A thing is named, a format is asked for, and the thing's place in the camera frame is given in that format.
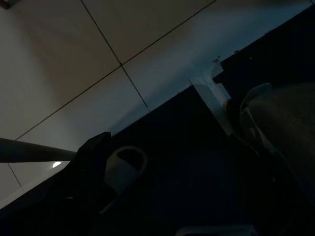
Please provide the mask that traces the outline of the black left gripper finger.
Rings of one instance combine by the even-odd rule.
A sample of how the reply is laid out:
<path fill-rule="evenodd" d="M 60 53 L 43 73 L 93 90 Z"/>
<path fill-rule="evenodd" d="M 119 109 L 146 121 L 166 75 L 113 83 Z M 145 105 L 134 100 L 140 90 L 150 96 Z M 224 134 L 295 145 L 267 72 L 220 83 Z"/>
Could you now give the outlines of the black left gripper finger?
<path fill-rule="evenodd" d="M 104 183 L 110 132 L 88 139 L 63 169 L 41 207 L 43 236 L 85 236 L 99 211 L 111 199 Z"/>

